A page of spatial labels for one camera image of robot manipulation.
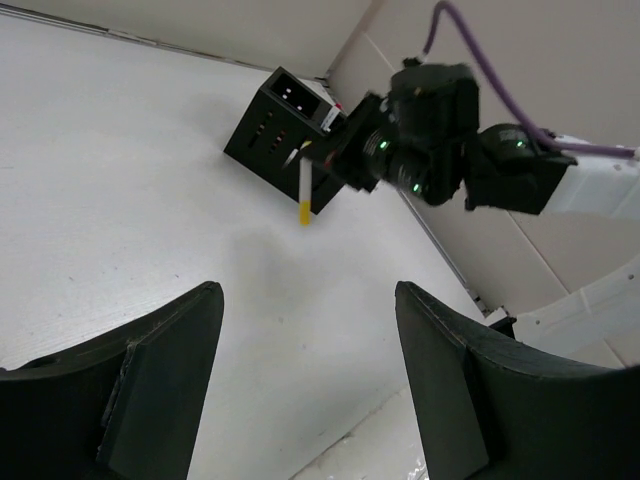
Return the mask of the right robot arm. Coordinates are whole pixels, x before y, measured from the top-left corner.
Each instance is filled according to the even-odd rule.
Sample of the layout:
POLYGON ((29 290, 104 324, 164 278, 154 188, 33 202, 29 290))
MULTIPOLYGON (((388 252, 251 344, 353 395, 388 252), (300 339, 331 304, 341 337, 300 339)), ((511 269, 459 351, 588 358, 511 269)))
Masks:
MULTIPOLYGON (((386 96, 366 95, 300 157, 356 190, 387 183, 437 207, 464 190, 465 207, 534 216, 639 217, 634 151, 535 131, 523 123, 479 126, 479 88, 464 64, 415 59, 386 96)), ((577 292, 517 319, 523 340, 578 360, 605 352, 639 362, 639 263, 632 260, 577 292)))

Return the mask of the red cap marker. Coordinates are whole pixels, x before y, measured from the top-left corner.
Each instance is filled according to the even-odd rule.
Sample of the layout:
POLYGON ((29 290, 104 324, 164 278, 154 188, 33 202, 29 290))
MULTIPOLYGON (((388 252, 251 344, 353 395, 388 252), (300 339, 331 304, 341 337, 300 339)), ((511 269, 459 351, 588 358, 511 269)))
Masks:
POLYGON ((340 117, 342 113, 341 105, 335 103, 328 111, 326 116, 321 122, 321 129, 325 132, 329 132, 333 123, 340 117))

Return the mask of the yellow cap marker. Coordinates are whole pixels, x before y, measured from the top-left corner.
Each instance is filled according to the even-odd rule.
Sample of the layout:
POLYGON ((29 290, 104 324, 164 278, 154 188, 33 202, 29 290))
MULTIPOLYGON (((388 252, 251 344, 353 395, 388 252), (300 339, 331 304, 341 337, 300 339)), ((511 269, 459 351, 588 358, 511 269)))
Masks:
POLYGON ((303 226, 311 223, 312 164, 302 158, 299 162, 299 222, 303 226))

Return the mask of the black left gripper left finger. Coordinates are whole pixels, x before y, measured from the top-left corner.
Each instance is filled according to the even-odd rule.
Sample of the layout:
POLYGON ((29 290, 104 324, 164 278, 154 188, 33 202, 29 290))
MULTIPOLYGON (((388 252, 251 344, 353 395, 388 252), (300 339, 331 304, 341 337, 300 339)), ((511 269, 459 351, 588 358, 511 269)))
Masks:
POLYGON ((184 479, 224 312, 205 282, 159 309, 1 373, 5 479, 184 479))

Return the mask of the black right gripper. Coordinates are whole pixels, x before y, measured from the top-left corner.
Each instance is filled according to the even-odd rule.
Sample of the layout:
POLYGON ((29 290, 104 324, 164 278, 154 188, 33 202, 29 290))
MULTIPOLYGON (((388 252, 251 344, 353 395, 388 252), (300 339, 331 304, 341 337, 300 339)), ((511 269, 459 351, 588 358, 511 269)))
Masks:
POLYGON ((385 97, 369 92, 299 156, 355 190, 380 182, 440 206, 460 188, 465 208, 540 214, 575 158, 517 124, 479 127, 479 87, 465 64, 406 59, 385 97))

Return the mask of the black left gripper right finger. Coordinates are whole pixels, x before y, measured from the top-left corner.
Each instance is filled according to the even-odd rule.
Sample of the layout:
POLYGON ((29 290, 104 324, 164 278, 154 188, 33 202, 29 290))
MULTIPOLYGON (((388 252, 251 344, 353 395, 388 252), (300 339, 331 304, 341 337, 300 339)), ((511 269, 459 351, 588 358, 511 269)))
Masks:
POLYGON ((411 282, 401 349, 433 479, 635 479, 639 371, 529 347, 411 282))

